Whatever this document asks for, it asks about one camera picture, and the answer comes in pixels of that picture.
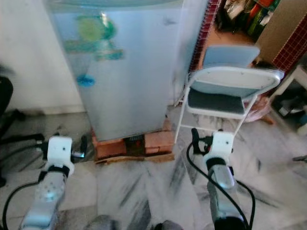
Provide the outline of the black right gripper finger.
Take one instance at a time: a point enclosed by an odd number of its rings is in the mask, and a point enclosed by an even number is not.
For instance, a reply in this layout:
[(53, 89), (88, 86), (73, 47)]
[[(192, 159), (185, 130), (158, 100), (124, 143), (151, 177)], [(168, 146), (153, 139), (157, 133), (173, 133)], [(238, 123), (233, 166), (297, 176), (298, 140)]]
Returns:
[(200, 136), (198, 134), (197, 129), (192, 128), (191, 129), (191, 148), (194, 155), (202, 155), (202, 151), (200, 147), (198, 146), (200, 142)]

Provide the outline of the silver small fridge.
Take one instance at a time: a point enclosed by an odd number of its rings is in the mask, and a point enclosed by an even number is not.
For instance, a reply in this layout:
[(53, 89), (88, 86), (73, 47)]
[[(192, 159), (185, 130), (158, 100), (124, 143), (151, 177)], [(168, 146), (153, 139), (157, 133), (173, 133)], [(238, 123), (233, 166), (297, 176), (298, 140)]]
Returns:
[[(162, 129), (209, 0), (45, 0), (64, 61), (98, 140)], [(117, 34), (86, 42), (77, 17), (106, 14)], [(94, 86), (76, 78), (91, 75)]]

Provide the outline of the small blue fridge sticker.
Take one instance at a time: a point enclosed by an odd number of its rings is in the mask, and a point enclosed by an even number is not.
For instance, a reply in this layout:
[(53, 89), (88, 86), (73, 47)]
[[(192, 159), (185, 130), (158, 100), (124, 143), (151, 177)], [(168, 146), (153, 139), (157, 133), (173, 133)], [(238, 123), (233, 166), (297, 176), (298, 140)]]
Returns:
[(86, 74), (79, 75), (76, 78), (76, 81), (79, 86), (85, 87), (85, 88), (94, 86), (96, 82), (95, 79), (91, 75), (86, 75)]

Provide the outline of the green round fridge sticker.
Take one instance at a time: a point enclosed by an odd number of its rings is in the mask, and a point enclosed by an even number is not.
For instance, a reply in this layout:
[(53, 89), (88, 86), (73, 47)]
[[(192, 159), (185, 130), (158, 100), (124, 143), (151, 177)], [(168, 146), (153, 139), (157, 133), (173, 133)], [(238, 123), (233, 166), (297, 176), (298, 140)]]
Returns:
[(113, 21), (104, 13), (77, 17), (77, 32), (86, 42), (109, 40), (117, 34)]

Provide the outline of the white folding chair grey seat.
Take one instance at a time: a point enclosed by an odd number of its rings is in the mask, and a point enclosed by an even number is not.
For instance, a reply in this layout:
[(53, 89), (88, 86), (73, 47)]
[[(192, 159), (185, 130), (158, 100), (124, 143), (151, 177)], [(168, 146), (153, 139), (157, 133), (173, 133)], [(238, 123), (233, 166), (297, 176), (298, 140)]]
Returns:
[(278, 86), (284, 77), (282, 70), (251, 68), (248, 60), (239, 63), (230, 57), (220, 54), (188, 75), (174, 142), (184, 127), (184, 112), (237, 120), (237, 134), (258, 96)]

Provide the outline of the pink plastic bag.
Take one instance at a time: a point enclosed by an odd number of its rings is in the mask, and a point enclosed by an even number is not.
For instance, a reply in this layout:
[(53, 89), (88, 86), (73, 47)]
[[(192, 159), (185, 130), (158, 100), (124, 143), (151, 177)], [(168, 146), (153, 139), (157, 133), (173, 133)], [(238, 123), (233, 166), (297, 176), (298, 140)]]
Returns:
[(245, 122), (258, 121), (270, 113), (270, 98), (267, 96), (259, 96), (250, 108)]

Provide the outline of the grey left robot leg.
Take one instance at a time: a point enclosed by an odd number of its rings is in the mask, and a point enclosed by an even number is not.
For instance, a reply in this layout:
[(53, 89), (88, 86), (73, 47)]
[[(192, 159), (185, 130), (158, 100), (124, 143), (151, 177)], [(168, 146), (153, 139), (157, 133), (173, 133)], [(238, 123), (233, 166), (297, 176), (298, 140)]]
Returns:
[(91, 219), (83, 230), (120, 230), (121, 223), (110, 215), (99, 215)]

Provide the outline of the dark right robot leg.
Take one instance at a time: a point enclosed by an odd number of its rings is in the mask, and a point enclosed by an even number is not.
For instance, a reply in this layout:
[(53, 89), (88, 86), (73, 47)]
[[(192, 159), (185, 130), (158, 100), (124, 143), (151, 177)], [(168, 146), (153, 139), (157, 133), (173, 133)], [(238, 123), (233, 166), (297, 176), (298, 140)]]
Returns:
[(162, 223), (156, 224), (152, 230), (183, 230), (180, 224), (177, 224), (171, 220), (165, 220)]

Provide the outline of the black bag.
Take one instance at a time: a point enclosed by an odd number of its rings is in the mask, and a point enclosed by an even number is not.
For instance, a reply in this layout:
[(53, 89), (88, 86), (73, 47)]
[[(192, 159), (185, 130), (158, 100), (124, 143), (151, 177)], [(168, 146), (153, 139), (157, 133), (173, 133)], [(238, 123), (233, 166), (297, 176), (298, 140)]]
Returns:
[(283, 118), (300, 118), (306, 113), (307, 92), (289, 91), (276, 96), (272, 108)]

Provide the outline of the cluttered storage shelf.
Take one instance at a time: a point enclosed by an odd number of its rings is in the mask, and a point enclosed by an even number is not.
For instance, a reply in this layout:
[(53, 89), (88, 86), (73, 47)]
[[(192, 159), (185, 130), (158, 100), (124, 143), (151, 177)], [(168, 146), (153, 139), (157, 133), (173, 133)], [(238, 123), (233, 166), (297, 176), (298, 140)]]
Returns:
[(244, 32), (257, 41), (281, 0), (221, 0), (215, 16), (216, 29)]

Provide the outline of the brown cardboard panel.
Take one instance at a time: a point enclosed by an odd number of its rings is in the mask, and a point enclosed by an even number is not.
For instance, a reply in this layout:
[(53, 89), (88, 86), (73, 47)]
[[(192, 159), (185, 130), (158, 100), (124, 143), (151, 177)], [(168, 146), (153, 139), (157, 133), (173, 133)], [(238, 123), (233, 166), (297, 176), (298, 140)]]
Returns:
[(275, 0), (277, 3), (268, 23), (259, 35), (256, 46), (260, 49), (259, 61), (272, 63), (287, 40), (307, 14), (307, 0)]

